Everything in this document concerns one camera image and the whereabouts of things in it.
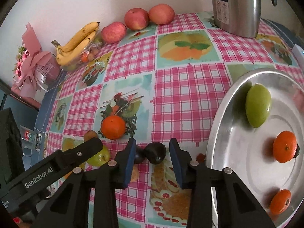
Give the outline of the green mango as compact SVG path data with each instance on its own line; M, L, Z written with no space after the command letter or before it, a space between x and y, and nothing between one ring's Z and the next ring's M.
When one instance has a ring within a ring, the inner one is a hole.
M85 169L86 163L92 167L101 167L109 160L110 160L110 151L105 145L103 145L103 149L99 151L96 155L89 158L86 162L82 163L80 165L80 168Z
M245 112L249 124L260 127L268 118L272 106L272 97L262 84L253 85L246 95Z

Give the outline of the brown kiwi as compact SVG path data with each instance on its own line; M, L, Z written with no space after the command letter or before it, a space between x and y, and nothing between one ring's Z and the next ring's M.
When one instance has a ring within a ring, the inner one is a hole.
M139 178L139 169L137 167L137 165L135 164L132 168L132 174L131 174L131 179L130 179L130 182L133 183L133 182L136 182Z
M86 132L83 136L83 140L85 142L92 139L92 138L98 138L98 134L93 130L90 130L90 131Z

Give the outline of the orange tangerine with stem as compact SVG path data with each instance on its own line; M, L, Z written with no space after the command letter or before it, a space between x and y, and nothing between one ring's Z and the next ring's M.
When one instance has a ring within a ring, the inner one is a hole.
M273 142L273 156L280 163L286 163L293 159L296 150L296 136L291 131L282 131Z

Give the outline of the dark plum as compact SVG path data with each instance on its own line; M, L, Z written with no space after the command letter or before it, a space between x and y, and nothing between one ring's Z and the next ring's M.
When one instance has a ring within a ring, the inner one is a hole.
M300 147L299 147L299 145L297 145L297 147L296 147L296 152L295 152L293 158L297 158L297 157L299 156L299 153L300 153Z
M160 164L166 157L166 147L161 142L151 142L143 151L145 157L153 165Z
M146 159L144 149L140 146L137 146L135 152L134 164L140 164Z

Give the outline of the clear glass mug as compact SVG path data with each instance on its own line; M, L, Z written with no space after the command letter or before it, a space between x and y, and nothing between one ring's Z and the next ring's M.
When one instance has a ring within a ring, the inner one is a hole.
M42 134L36 133L24 126L20 126L22 151L24 157L31 157L35 152L39 152L42 145Z

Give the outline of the round steel tray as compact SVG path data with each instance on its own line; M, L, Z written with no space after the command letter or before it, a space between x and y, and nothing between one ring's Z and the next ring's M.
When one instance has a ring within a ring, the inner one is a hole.
M258 128L249 124L245 114L246 95L255 84L263 85L272 101L267 120ZM273 141L282 131L293 132L303 147L303 88L282 71L259 68L239 77L224 96L206 152L208 168L231 168L264 209L279 190L291 192L287 210L272 218L276 227L286 227L303 202L303 154L286 163L272 155Z

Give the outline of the pink flower bouquet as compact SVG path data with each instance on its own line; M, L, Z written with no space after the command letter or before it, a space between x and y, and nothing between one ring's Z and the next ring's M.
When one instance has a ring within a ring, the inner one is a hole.
M28 23L18 50L11 90L21 97L35 98L36 92L46 91L45 87L55 83L60 73L54 55L42 50L33 27Z

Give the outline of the yellow banana bunch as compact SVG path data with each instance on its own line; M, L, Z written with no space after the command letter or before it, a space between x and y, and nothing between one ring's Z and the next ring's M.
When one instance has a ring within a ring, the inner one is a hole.
M99 29L99 22L90 22L79 30L64 46L53 40L56 49L56 61L60 66L70 64L87 48Z

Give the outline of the clear plastic fruit box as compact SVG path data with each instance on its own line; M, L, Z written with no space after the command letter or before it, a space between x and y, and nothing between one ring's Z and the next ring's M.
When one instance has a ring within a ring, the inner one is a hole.
M104 45L105 42L101 38L95 38L91 43L88 44L88 46L80 53L79 56L75 57L68 64L63 65L60 68L68 72L73 72L80 67L85 66L97 58Z

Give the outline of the red apple left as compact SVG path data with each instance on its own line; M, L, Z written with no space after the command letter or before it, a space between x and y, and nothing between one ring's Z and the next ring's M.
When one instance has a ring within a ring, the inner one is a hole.
M126 26L121 22L113 22L101 30L102 39L108 44L122 40L127 32Z

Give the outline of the red apple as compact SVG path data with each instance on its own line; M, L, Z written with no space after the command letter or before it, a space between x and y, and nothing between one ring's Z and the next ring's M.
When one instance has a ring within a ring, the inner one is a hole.
M130 9L124 16L124 22L132 31L142 30L149 24L148 12L142 8Z
M108 44L122 40L127 32L126 26L121 22L113 22L101 30L102 39Z
M173 8L167 4L159 4L153 6L148 12L150 20L157 25L168 24L173 21L175 12Z

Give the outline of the white power strip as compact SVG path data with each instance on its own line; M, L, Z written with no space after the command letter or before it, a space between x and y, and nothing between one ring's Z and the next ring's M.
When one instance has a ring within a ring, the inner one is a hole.
M294 46L292 48L292 53L293 53L294 57L296 58L298 66L303 70L304 69L304 51L303 51L303 49L299 45L294 44Z

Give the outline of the red apple middle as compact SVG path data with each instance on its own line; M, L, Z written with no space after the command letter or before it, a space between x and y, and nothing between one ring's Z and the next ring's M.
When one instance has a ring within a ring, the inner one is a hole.
M130 9L124 16L124 22L132 31L142 30L149 24L148 12L142 8Z

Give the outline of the steel thermos jug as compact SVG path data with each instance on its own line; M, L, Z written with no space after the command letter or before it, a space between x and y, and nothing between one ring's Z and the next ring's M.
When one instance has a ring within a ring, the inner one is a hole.
M212 5L217 27L243 38L257 36L261 0L212 0Z

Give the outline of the red apple right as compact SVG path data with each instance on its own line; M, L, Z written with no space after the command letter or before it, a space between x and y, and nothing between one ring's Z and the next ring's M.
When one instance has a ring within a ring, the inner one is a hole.
M168 24L173 21L175 12L173 8L167 4L159 4L153 6L148 12L150 20L157 25Z

